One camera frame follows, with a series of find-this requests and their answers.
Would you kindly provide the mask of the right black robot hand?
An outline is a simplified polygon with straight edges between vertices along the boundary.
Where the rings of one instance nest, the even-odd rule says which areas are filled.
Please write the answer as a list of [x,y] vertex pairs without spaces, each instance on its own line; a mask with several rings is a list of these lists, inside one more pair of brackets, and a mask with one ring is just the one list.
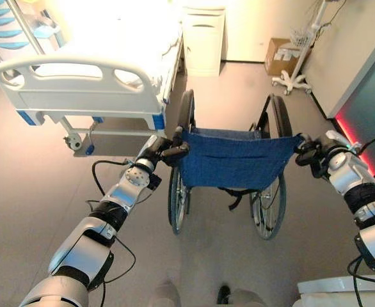
[[350,152],[357,154],[352,144],[335,130],[328,130],[325,134],[312,140],[309,136],[303,135],[305,143],[296,148],[296,164],[298,166],[310,166],[314,178],[329,179],[328,169],[330,161],[341,153]]

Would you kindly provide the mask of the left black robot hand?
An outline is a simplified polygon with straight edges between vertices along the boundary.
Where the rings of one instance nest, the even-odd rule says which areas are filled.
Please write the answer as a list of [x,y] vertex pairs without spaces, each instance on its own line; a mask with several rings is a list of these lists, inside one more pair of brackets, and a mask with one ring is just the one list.
[[154,166],[163,161],[168,166],[175,166],[190,151],[190,146],[182,140],[183,128],[178,126],[172,140],[152,135],[140,150],[137,159],[147,159]]

